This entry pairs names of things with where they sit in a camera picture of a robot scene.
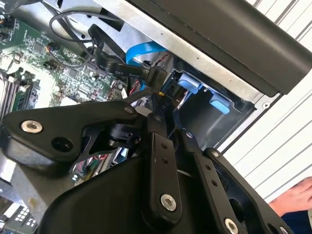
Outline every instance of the motherboard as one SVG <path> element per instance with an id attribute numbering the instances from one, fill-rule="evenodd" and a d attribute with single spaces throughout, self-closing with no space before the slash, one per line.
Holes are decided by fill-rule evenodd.
<path id="1" fill-rule="evenodd" d="M 58 48 L 53 56 L 49 45 Z M 9 74 L 3 79 L 3 90 L 14 90 L 12 94 L 2 94 L 2 103 L 3 99 L 11 103 L 6 112 L 121 99 L 126 86 L 98 69 L 92 59 L 86 62 L 45 34 L 7 15 L 0 16 L 0 69 Z M 10 89 L 13 84 L 18 88 Z"/>

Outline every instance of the bolt head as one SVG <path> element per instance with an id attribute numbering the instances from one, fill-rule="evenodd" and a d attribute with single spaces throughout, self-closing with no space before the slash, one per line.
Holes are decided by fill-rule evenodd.
<path id="1" fill-rule="evenodd" d="M 155 116 L 155 119 L 159 122 L 161 122 L 161 117 L 160 116 Z"/>
<path id="2" fill-rule="evenodd" d="M 220 157 L 220 155 L 219 155 L 219 153 L 218 153 L 217 151 L 212 151 L 211 153 L 212 153 L 213 156 L 215 156 L 215 157 Z"/>
<path id="3" fill-rule="evenodd" d="M 176 201 L 168 194 L 164 194 L 160 197 L 160 203 L 168 211 L 173 212 L 176 210 Z"/>
<path id="4" fill-rule="evenodd" d="M 20 127 L 24 132 L 31 134 L 38 134 L 41 133 L 43 130 L 43 126 L 39 122 L 34 120 L 26 120 L 20 125 Z"/>
<path id="5" fill-rule="evenodd" d="M 279 227 L 283 234 L 289 234 L 289 232 L 282 226 Z"/>
<path id="6" fill-rule="evenodd" d="M 229 218 L 224 220 L 226 228 L 230 231 L 231 234 L 238 234 L 238 228 L 236 224 Z"/>
<path id="7" fill-rule="evenodd" d="M 129 107 L 125 107 L 125 111 L 132 114 L 133 113 L 133 110 Z"/>
<path id="8" fill-rule="evenodd" d="M 186 132 L 186 136 L 187 136 L 188 138 L 193 138 L 193 135 L 192 135 L 191 133 L 189 133 L 189 132 Z"/>

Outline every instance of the black panel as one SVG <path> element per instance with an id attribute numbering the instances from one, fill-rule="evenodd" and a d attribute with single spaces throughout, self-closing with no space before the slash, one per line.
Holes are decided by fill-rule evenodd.
<path id="1" fill-rule="evenodd" d="M 312 68 L 312 53 L 244 0 L 128 1 L 268 96 Z"/>

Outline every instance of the red wire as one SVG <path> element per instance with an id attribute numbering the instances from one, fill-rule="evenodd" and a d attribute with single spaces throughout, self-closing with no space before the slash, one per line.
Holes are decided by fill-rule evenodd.
<path id="1" fill-rule="evenodd" d="M 135 89 L 137 88 L 137 86 L 138 86 L 138 83 L 139 83 L 139 81 L 137 80 L 137 81 L 135 82 L 135 84 L 134 84 L 133 89 L 132 89 L 132 90 L 130 90 L 129 95 L 131 95 L 131 94 L 134 92 L 134 90 L 135 90 Z"/>
<path id="2" fill-rule="evenodd" d="M 108 155 L 99 155 L 98 157 L 97 156 L 94 156 L 93 158 L 96 159 L 96 160 L 104 160 L 107 158 Z"/>
<path id="3" fill-rule="evenodd" d="M 160 63 L 161 61 L 163 61 L 169 54 L 165 54 L 160 60 L 157 61 L 157 63 Z"/>

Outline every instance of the metal plate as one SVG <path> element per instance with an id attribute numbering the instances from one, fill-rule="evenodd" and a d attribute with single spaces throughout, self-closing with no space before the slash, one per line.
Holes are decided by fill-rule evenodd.
<path id="1" fill-rule="evenodd" d="M 258 90 L 127 1 L 96 0 L 95 2 L 237 96 L 244 100 L 255 102 L 254 99 L 260 93 Z"/>

